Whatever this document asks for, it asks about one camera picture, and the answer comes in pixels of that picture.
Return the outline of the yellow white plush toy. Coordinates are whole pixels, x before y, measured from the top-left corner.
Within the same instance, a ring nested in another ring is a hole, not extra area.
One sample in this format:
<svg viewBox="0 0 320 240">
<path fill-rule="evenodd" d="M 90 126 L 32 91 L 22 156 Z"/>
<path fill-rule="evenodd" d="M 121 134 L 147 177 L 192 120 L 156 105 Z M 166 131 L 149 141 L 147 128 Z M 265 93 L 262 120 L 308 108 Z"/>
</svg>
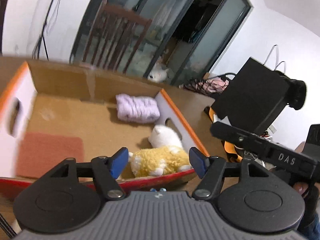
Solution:
<svg viewBox="0 0 320 240">
<path fill-rule="evenodd" d="M 152 148 L 129 153 L 129 163 L 135 177 L 160 177 L 192 169 L 188 153 L 172 128 L 156 125 L 148 142 Z"/>
</svg>

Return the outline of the brown scouring sponge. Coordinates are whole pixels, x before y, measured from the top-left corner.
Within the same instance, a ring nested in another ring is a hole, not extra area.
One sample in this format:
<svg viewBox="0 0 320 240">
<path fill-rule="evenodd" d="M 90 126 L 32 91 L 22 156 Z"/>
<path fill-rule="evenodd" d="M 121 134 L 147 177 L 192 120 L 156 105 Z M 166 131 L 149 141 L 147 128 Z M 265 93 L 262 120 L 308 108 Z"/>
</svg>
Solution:
<svg viewBox="0 0 320 240">
<path fill-rule="evenodd" d="M 66 158 L 84 161 L 81 138 L 28 132 L 19 146 L 16 176 L 40 178 Z"/>
</svg>

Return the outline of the pink stroller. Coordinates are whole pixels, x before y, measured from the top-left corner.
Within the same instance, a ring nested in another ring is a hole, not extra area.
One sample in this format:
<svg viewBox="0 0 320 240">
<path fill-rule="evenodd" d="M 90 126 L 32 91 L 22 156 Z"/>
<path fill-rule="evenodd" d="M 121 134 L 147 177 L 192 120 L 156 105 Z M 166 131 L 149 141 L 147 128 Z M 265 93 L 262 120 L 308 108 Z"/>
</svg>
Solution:
<svg viewBox="0 0 320 240">
<path fill-rule="evenodd" d="M 213 97 L 214 95 L 220 95 L 235 76 L 235 73 L 225 73 L 214 77 L 190 79 L 179 85 L 179 88 Z"/>
</svg>

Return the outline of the red cardboard box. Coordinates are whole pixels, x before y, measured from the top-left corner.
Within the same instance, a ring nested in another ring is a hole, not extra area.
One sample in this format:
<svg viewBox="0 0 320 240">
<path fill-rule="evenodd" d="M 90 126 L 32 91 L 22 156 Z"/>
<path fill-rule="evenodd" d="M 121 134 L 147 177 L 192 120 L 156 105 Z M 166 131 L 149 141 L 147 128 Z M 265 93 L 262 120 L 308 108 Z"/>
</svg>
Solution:
<svg viewBox="0 0 320 240">
<path fill-rule="evenodd" d="M 1 194 L 15 198 L 36 178 L 16 176 L 20 143 L 28 132 L 79 137 L 84 161 L 111 156 L 121 147 L 148 147 L 151 124 L 117 118 L 116 95 L 149 96 L 157 101 L 159 124 L 171 122 L 186 151 L 201 142 L 206 121 L 198 95 L 123 75 L 48 61 L 1 58 Z"/>
</svg>

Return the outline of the black paper bag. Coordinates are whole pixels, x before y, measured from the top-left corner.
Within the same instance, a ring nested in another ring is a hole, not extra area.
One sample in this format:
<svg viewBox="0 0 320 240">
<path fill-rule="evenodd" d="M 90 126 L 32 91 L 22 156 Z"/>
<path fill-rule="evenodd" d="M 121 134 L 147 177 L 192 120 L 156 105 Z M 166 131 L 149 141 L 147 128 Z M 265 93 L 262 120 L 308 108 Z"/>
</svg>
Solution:
<svg viewBox="0 0 320 240">
<path fill-rule="evenodd" d="M 212 109 L 232 126 L 262 135 L 286 106 L 288 90 L 278 73 L 250 57 Z"/>
</svg>

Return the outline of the white dog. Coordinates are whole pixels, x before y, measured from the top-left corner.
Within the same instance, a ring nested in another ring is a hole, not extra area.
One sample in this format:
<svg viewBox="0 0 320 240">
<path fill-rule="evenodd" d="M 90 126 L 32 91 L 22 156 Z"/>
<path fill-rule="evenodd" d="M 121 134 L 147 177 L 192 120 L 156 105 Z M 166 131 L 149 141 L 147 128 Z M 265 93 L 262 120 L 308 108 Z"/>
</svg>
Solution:
<svg viewBox="0 0 320 240">
<path fill-rule="evenodd" d="M 156 63 L 148 74 L 148 80 L 155 83 L 162 83 L 167 79 L 168 71 L 169 68 L 166 68 L 165 65 Z"/>
</svg>

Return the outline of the dark wooden chair middle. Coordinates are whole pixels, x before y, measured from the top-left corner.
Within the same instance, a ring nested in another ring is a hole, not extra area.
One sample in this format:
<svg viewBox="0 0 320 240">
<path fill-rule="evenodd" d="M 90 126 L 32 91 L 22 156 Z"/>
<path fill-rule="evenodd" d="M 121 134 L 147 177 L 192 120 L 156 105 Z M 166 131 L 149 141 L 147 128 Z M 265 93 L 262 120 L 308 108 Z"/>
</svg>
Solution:
<svg viewBox="0 0 320 240">
<path fill-rule="evenodd" d="M 152 19 L 103 0 L 94 18 L 81 61 L 103 70 L 127 73 Z"/>
</svg>

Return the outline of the sliding glass door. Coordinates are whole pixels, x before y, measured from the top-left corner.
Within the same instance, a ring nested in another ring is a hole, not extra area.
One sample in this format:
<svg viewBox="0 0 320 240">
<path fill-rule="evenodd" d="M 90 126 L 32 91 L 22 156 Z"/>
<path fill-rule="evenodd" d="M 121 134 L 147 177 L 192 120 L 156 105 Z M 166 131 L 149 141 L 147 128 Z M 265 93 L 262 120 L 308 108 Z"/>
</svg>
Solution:
<svg viewBox="0 0 320 240">
<path fill-rule="evenodd" d="M 71 62 L 81 60 L 102 1 L 89 1 L 69 57 Z M 127 74 L 148 78 L 159 63 L 169 68 L 164 82 L 175 86 L 208 73 L 251 10 L 248 0 L 107 1 L 152 19 Z"/>
</svg>

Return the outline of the studio light on stand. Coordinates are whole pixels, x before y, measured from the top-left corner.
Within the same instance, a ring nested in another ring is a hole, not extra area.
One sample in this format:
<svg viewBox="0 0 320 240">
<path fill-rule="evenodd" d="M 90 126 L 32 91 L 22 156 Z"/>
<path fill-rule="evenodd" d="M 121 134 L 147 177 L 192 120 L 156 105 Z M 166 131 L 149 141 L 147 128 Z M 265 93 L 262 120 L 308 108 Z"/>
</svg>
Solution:
<svg viewBox="0 0 320 240">
<path fill-rule="evenodd" d="M 33 48 L 33 51 L 32 51 L 32 54 L 31 54 L 32 55 L 32 59 L 37 59 L 38 60 L 40 58 L 40 51 L 41 51 L 41 47 L 43 46 L 46 59 L 49 60 L 47 45 L 46 45 L 46 41 L 45 41 L 45 38 L 44 38 L 44 31 L 46 30 L 47 25 L 48 25 L 48 18 L 49 18 L 49 14 L 50 14 L 50 11 L 51 11 L 52 6 L 53 6 L 53 2 L 54 2 L 54 0 L 50 0 L 49 7 L 47 9 L 46 16 L 44 18 L 43 25 L 42 25 L 42 28 L 41 28 L 41 32 L 39 34 L 39 37 L 37 38 L 35 47 Z"/>
</svg>

